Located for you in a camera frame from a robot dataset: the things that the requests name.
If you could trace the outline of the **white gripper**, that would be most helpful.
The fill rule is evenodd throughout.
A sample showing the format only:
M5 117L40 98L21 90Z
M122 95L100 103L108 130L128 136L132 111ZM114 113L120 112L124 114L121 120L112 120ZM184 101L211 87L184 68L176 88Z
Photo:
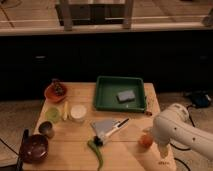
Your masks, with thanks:
M162 158L166 158L168 156L169 149L166 146L167 145L167 137L160 131L158 130L155 126L151 128L151 134L153 137L153 140L155 141L156 144L158 144L158 150L160 153L160 156Z

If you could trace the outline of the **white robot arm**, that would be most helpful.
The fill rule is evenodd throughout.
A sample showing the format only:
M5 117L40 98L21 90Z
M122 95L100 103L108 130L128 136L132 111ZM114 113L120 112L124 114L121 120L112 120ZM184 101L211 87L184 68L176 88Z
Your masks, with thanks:
M160 146L167 146L170 140L178 141L209 160L213 160L213 134L186 123L188 110L179 103L173 103L153 119L151 134Z

